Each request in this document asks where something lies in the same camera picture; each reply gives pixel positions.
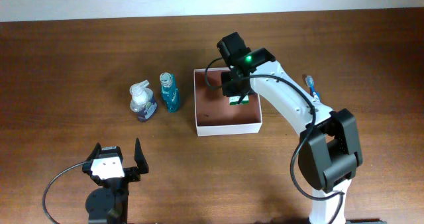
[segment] toothbrush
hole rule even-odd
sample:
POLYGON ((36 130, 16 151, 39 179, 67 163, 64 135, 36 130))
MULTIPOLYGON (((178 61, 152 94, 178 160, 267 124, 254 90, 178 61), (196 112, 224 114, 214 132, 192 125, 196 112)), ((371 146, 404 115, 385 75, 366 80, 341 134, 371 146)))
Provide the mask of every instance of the toothbrush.
POLYGON ((314 82, 313 82, 312 77, 311 76, 307 76, 306 79, 305 79, 305 81, 306 81, 306 85, 311 89, 311 94, 312 94, 314 100, 316 102, 321 102, 319 100, 319 93, 317 93, 315 91, 315 88, 313 87, 314 86, 314 82))

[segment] wooden table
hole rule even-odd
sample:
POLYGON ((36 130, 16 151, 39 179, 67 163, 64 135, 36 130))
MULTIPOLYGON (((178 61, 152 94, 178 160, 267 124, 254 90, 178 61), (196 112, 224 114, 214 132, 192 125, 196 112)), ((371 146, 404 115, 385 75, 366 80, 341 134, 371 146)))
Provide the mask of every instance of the wooden table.
MULTIPOLYGON (((0 222, 47 223, 41 197, 96 142, 118 145, 134 165, 141 139, 150 173, 130 184, 132 223, 285 223, 311 201, 289 175, 298 137, 264 99, 258 134, 197 137, 193 69, 219 56, 238 31, 266 47, 322 102, 354 113, 364 164, 349 188, 347 219, 424 223, 424 9, 324 11, 2 23, 0 25, 0 222), (176 75, 182 108, 139 123, 129 88, 176 75)), ((300 176, 301 185, 310 190, 300 176)), ((80 169, 47 198, 61 223, 87 223, 97 186, 80 169)))

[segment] white box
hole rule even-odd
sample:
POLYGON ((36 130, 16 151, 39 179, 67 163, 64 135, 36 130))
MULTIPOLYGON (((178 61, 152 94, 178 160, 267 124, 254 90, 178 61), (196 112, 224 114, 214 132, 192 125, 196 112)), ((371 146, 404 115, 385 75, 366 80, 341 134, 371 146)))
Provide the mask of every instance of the white box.
MULTIPOLYGON (((221 85, 221 72, 228 68, 207 71, 211 85, 221 85)), ((222 90, 211 90, 205 83, 205 69, 195 69, 194 112, 198 136, 258 133, 262 111, 258 94, 249 95, 248 104, 230 105, 222 90)))

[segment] white bottle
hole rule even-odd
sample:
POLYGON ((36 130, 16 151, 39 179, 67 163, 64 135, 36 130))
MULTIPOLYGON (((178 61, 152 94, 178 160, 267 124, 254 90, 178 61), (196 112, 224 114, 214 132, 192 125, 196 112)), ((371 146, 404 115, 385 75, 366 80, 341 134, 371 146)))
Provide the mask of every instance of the white bottle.
POLYGON ((147 88, 148 84, 146 80, 134 84, 130 88, 130 93, 133 98, 130 103, 130 108, 137 113, 137 118, 141 122, 149 120, 158 107, 153 96, 153 91, 147 88))

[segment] cardboard box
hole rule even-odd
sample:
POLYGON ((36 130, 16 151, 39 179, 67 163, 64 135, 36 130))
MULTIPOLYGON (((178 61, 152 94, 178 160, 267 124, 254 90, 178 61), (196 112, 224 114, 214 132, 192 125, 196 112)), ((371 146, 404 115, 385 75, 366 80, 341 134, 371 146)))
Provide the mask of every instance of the cardboard box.
MULTIPOLYGON (((221 85, 221 72, 228 68, 207 71, 211 85, 221 85)), ((205 69, 194 70, 195 122, 198 136, 258 133, 262 126, 262 111, 258 94, 249 95, 248 104, 230 105, 230 97, 222 90, 209 89, 205 69)))

